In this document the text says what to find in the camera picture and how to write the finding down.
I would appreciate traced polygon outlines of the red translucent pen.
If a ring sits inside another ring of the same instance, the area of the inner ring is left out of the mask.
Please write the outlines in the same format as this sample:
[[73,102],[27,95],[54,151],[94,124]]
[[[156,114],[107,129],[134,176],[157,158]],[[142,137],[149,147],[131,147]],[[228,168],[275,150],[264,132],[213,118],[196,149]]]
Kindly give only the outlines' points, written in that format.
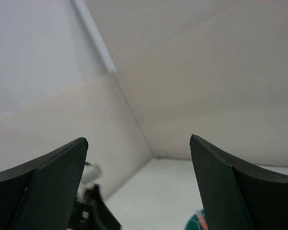
[[208,226],[207,226],[207,223],[205,221],[205,218],[203,217],[203,215],[200,213],[198,214],[198,220],[201,224],[201,227],[203,230],[208,230]]

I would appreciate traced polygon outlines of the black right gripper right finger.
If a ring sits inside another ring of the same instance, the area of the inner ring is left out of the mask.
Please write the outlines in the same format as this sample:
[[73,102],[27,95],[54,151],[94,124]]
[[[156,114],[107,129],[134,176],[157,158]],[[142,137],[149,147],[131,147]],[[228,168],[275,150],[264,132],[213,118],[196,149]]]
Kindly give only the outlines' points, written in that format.
[[288,175],[190,138],[196,181],[210,230],[288,230]]

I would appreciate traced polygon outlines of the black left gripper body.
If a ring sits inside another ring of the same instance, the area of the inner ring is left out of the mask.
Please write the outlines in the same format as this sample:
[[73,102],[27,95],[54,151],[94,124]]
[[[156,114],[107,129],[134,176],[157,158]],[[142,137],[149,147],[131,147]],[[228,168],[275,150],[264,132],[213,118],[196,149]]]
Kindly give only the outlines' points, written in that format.
[[121,230],[121,224],[104,203],[99,184],[87,188],[83,198],[76,196],[68,229]]

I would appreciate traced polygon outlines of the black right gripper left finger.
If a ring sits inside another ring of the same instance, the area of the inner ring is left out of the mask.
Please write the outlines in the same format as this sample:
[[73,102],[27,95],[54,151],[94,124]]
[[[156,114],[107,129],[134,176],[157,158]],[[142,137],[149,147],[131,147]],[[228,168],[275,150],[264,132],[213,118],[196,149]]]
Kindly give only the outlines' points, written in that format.
[[0,230],[67,229],[87,151],[77,138],[0,172]]

